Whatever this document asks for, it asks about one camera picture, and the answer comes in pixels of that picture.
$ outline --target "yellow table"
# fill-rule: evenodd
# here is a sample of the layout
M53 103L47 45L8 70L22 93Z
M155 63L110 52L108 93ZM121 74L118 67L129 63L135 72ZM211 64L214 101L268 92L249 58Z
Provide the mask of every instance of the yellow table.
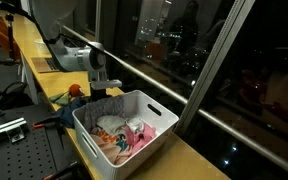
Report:
M86 72L55 72L39 74L34 69L32 57L46 57L49 54L41 54L35 46L34 40L39 39L40 34L36 26L26 18L15 15L13 23L14 39L19 45L27 65L32 74L43 89L46 97L67 91L67 88L77 83L81 85L86 95L90 95L90 86ZM107 94L118 95L123 93L120 89L107 89ZM75 130L66 129L66 132L76 149L77 154L84 163L93 179L100 179L99 174L92 165L76 140ZM128 179L229 179L214 165L198 154L175 134L171 134L166 143L145 161Z

